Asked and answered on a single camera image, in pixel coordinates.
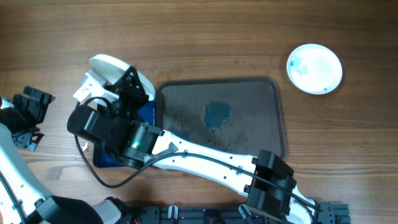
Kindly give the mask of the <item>white plate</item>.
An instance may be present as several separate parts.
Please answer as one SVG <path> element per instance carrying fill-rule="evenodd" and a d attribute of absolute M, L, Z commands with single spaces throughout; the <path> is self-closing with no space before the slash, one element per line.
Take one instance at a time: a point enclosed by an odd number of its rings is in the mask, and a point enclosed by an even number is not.
<path fill-rule="evenodd" d="M 311 95 L 331 93 L 343 79 L 337 55 L 319 44 L 303 44 L 294 49 L 287 58 L 286 72 L 295 87 Z"/>
<path fill-rule="evenodd" d="M 90 65 L 98 75 L 105 77 L 111 84 L 115 84 L 130 67 L 128 63 L 105 54 L 98 54 L 92 57 L 90 59 Z M 137 74 L 146 94 L 149 96 L 149 101 L 154 101 L 154 85 L 140 71 L 137 71 Z"/>

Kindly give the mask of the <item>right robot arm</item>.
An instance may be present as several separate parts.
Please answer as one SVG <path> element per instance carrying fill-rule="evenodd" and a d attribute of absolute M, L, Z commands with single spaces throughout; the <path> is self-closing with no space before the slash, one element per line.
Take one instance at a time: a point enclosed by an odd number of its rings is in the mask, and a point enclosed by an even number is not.
<path fill-rule="evenodd" d="M 246 206 L 278 221 L 313 223 L 321 208 L 297 189 L 294 172 L 279 156 L 229 154 L 186 141 L 145 123 L 147 79 L 129 67 L 114 81 L 89 71 L 74 95 L 67 129 L 137 172 L 154 166 L 210 179 L 246 197 Z"/>

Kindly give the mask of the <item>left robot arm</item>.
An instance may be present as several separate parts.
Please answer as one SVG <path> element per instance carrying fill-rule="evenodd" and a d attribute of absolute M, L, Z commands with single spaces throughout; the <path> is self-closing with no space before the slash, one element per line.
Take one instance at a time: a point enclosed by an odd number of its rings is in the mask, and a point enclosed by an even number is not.
<path fill-rule="evenodd" d="M 31 171 L 18 147 L 35 149 L 43 134 L 38 128 L 54 96 L 25 86 L 12 101 L 1 103 L 1 202 L 8 223 L 102 223 L 86 202 L 55 196 Z"/>

